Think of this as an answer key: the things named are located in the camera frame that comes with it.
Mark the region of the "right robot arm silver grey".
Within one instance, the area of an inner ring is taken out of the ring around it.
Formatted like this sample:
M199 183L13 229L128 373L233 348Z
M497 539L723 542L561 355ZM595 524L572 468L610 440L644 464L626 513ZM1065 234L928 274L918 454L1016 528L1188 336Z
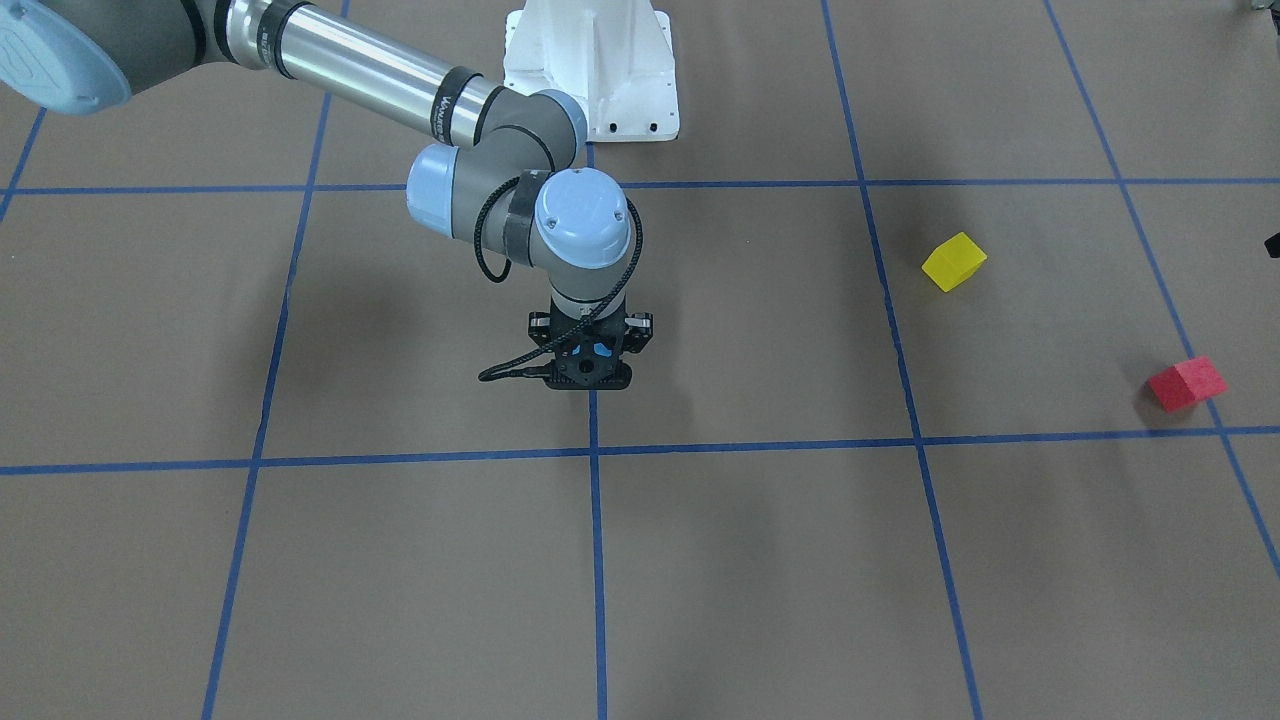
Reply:
M215 61L316 86L428 135L407 179L411 217L477 256L547 273L552 306L530 325L539 354L598 372L652 338L652 316L625 305L639 214L608 174L575 167L588 119L567 94L500 87L310 1L3 4L3 81L50 111L118 108Z

